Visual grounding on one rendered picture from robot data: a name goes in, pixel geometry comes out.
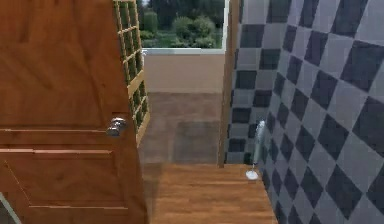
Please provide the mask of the white toilet brush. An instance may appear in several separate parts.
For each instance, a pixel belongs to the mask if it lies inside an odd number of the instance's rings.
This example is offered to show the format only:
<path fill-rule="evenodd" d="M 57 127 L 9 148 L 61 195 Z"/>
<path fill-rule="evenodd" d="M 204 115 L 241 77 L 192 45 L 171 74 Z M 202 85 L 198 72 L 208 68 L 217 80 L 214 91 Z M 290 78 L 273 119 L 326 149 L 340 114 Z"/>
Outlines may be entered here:
<path fill-rule="evenodd" d="M 261 120 L 257 125 L 255 133 L 255 147 L 253 152 L 252 166 L 251 169 L 245 173 L 248 180 L 257 180 L 259 177 L 256 171 L 256 166 L 258 165 L 260 156 L 262 154 L 262 145 L 264 141 L 265 128 L 266 122 L 264 120 Z"/>

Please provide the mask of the pale wooden lattice door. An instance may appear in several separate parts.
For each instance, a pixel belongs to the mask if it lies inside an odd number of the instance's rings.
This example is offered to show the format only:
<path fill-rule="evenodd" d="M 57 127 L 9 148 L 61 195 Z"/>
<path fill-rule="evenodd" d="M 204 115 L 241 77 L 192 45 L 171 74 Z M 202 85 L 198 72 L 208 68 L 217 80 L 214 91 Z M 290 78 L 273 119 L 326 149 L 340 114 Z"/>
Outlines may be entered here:
<path fill-rule="evenodd" d="M 150 120 L 150 113 L 145 84 L 144 50 L 141 45 L 137 1 L 113 0 L 113 7 L 136 143 L 140 145 Z"/>

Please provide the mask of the silver round door knob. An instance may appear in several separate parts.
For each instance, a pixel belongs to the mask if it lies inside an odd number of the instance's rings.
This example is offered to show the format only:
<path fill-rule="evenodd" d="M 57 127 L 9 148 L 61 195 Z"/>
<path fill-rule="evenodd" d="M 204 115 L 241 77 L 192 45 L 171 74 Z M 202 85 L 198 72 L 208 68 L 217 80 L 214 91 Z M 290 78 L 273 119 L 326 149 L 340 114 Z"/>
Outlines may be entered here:
<path fill-rule="evenodd" d="M 106 130 L 106 134 L 112 137 L 118 137 L 122 130 L 127 126 L 127 122 L 124 118 L 116 117 L 110 122 L 109 127 Z"/>

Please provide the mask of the white framed window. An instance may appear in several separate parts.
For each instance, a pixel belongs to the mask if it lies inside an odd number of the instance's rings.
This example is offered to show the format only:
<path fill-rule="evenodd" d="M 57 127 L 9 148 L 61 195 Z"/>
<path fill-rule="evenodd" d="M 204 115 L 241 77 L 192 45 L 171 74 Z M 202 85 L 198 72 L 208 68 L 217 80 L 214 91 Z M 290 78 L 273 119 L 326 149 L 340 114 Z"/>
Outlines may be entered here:
<path fill-rule="evenodd" d="M 222 54 L 229 1 L 137 0 L 144 54 Z"/>

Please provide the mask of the brown wooden room door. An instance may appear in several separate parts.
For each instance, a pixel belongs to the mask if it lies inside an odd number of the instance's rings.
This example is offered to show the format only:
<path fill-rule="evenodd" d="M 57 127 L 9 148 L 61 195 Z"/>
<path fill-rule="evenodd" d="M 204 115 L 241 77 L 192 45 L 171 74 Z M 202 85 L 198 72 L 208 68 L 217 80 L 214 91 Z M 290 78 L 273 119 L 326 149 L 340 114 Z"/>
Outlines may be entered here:
<path fill-rule="evenodd" d="M 15 224 L 149 224 L 113 0 L 0 0 L 0 202 Z"/>

